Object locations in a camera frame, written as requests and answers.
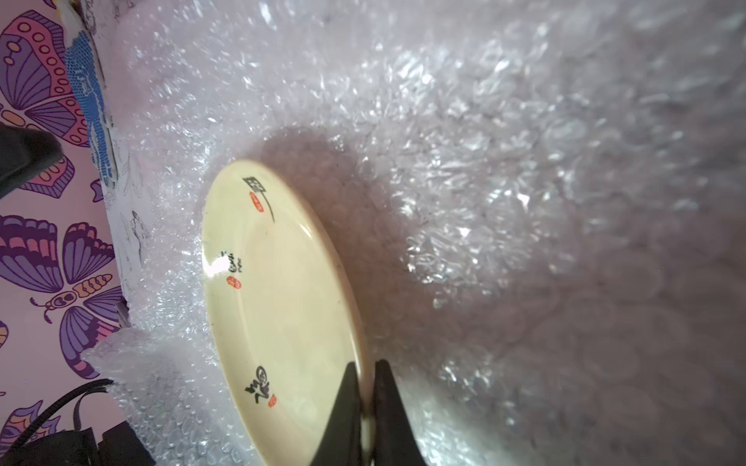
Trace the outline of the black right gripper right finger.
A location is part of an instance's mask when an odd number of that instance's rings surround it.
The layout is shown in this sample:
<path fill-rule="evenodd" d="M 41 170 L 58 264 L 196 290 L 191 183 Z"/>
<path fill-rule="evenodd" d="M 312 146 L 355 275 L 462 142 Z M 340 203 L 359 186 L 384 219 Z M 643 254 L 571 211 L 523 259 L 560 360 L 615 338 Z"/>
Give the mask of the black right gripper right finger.
<path fill-rule="evenodd" d="M 390 363 L 375 363 L 373 388 L 375 443 L 373 460 L 379 466 L 426 466 L 406 415 Z"/>

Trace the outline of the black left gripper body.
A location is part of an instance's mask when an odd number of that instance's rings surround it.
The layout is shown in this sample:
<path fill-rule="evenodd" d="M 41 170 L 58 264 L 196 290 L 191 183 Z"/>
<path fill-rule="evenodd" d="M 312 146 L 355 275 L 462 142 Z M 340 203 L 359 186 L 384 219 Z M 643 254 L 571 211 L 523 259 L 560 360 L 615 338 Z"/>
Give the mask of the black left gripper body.
<path fill-rule="evenodd" d="M 49 132 L 1 126 L 1 188 L 3 198 L 63 159 L 62 146 Z"/>

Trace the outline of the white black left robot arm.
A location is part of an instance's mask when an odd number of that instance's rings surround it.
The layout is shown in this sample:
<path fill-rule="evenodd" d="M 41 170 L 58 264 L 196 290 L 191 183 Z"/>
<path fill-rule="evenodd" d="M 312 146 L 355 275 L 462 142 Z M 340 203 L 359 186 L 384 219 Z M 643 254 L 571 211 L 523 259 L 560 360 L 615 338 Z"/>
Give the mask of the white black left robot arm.
<path fill-rule="evenodd" d="M 45 411 L 37 407 L 12 415 L 1 431 L 4 465 L 153 465 L 129 423 L 107 430 L 100 440 L 85 428 L 81 405 L 105 393 L 114 381 L 101 379 L 81 358 L 117 329 L 122 292 L 109 287 L 113 277 L 101 268 L 114 258 L 87 223 L 72 225 L 62 239 L 49 221 L 4 216 L 1 219 L 1 277 L 24 289 L 47 293 L 46 314 L 64 312 L 60 343 L 68 365 L 85 383 L 62 395 Z"/>

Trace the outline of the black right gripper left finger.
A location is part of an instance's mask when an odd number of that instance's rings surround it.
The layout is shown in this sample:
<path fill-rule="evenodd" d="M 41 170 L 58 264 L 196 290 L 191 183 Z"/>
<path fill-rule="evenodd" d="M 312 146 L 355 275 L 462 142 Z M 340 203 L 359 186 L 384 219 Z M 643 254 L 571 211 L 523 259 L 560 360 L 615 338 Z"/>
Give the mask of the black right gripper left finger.
<path fill-rule="evenodd" d="M 345 369 L 328 424 L 311 466 L 359 466 L 361 447 L 361 394 L 357 367 L 350 362 Z"/>

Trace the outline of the cream dinner plate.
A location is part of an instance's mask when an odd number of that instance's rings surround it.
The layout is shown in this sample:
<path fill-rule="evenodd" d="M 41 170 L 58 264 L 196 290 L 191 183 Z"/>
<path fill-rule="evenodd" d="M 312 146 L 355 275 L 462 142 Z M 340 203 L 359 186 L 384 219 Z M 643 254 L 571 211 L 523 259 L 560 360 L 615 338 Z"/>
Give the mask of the cream dinner plate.
<path fill-rule="evenodd" d="M 372 410 L 374 365 L 324 225 L 269 167 L 221 170 L 202 221 L 205 302 L 233 402 L 263 461 L 307 465 L 348 367 Z"/>

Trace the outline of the clear bubble wrap sheet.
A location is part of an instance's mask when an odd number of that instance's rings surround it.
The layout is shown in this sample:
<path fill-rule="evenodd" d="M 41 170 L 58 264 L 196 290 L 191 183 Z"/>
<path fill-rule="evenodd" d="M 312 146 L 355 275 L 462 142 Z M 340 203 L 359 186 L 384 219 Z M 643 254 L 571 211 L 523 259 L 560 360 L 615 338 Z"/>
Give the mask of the clear bubble wrap sheet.
<path fill-rule="evenodd" d="M 87 1 L 162 465 L 256 465 L 200 281 L 257 159 L 322 220 L 431 465 L 745 461 L 741 1 Z"/>

